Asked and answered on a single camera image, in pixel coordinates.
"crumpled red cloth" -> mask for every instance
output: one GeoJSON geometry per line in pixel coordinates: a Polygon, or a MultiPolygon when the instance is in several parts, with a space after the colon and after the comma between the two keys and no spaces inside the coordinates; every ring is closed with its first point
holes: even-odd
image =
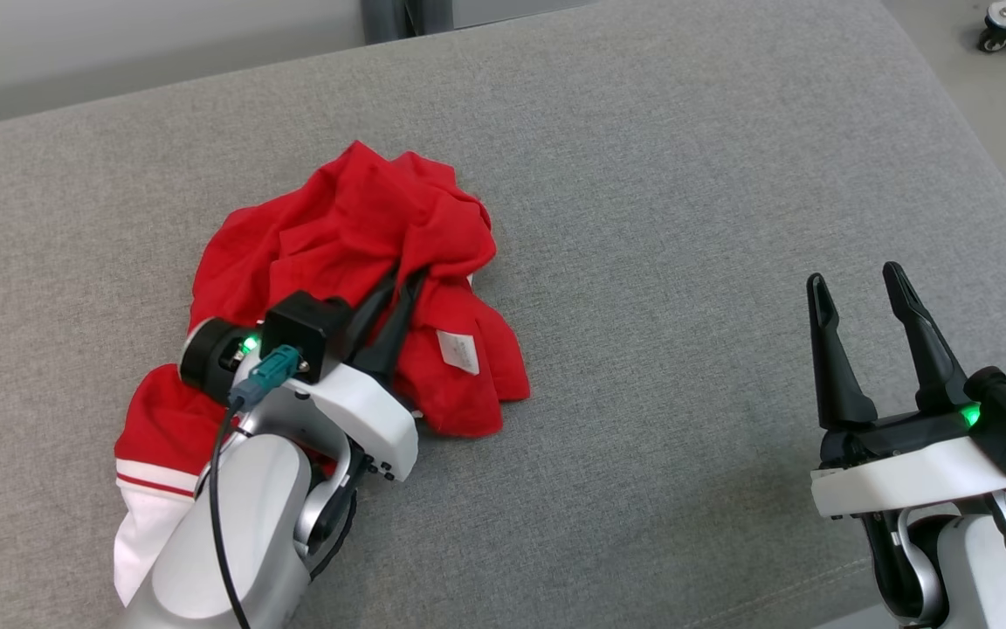
{"type": "MultiPolygon", "coordinates": [[[[514,332],[468,278],[493,256],[487,210],[460,190],[452,167],[412,152],[388,161],[356,142],[300,189],[228,215],[196,270],[188,330],[209,317],[254,326],[297,290],[355,306],[395,263],[399,284],[428,268],[394,388],[436,433],[483,437],[502,427],[500,402],[530,397],[514,332]],[[475,361],[465,355],[455,366],[450,354],[446,362],[439,330],[471,337],[475,361]]],[[[116,443],[119,478],[187,493],[183,482],[142,469],[199,474],[221,419],[220,407],[180,382],[175,365],[157,367],[116,443]]]]}

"care label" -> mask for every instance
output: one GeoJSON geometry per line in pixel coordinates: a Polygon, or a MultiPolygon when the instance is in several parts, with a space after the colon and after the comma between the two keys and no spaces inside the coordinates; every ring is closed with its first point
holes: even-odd
{"type": "Polygon", "coordinates": [[[440,343],[440,357],[450,365],[464,369],[470,374],[480,374],[480,357],[476,355],[476,339],[468,334],[450,334],[437,330],[440,343]]]}

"green led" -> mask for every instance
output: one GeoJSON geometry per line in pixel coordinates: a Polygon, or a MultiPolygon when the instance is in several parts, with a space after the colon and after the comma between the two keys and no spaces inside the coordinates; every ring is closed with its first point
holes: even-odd
{"type": "Polygon", "coordinates": [[[974,427],[977,420],[981,419],[981,404],[975,402],[967,404],[967,406],[962,407],[961,414],[965,418],[965,426],[974,427]]]}

